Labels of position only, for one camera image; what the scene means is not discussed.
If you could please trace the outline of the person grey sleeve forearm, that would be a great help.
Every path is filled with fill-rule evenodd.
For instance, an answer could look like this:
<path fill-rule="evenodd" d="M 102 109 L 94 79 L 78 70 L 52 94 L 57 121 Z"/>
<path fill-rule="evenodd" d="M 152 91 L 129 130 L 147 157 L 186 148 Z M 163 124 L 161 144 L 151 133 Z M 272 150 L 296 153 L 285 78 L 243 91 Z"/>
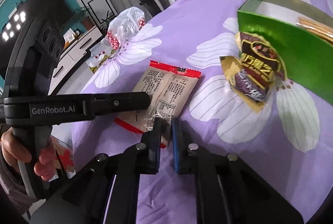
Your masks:
<path fill-rule="evenodd" d="M 30 209 L 37 200 L 27 195 L 21 176 L 10 167 L 1 153 L 1 186 L 20 215 Z"/>

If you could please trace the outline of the person left hand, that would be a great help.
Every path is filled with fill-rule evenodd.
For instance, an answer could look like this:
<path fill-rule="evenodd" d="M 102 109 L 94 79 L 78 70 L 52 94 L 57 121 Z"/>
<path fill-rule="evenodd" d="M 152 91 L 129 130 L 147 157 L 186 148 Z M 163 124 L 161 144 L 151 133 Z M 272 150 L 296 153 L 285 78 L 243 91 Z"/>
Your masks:
<path fill-rule="evenodd" d="M 32 156 L 13 135 L 12 128 L 6 131 L 1 137 L 2 153 L 6 163 L 20 174 L 18 161 L 30 163 Z M 49 181 L 54 176 L 54 160 L 56 152 L 52 139 L 49 139 L 48 146 L 41 150 L 38 160 L 34 165 L 34 172 L 44 181 Z"/>

